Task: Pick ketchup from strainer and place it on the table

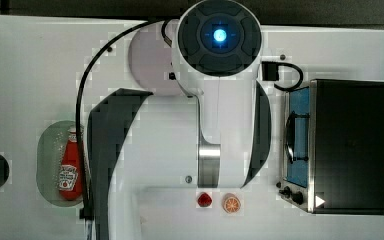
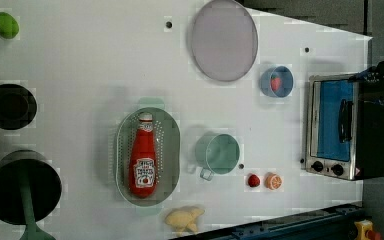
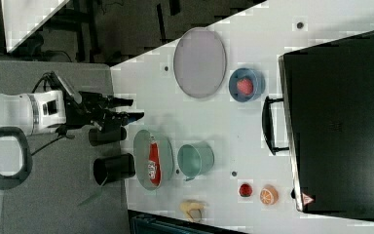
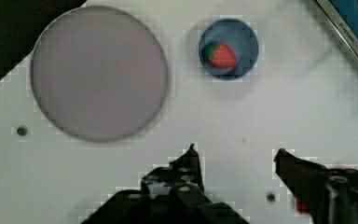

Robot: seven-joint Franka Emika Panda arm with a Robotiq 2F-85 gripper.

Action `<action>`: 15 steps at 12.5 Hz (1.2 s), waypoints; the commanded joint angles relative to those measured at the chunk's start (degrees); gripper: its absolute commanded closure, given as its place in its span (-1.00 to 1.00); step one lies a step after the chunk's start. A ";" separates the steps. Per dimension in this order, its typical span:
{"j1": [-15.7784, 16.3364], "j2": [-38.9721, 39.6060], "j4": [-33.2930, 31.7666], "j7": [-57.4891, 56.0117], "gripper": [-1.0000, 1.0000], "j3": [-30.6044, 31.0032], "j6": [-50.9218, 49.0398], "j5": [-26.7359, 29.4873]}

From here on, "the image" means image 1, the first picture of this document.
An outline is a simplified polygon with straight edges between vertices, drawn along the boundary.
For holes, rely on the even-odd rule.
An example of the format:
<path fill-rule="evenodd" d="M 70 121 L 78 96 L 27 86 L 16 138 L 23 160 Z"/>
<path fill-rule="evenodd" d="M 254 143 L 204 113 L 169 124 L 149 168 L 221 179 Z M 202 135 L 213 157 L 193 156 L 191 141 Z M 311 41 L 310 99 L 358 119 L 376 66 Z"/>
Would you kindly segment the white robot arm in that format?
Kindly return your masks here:
<path fill-rule="evenodd" d="M 232 0 L 204 0 L 181 16 L 170 50 L 172 94 L 120 88 L 89 114 L 93 240 L 140 240 L 143 190 L 242 188 L 267 160 L 256 17 Z"/>

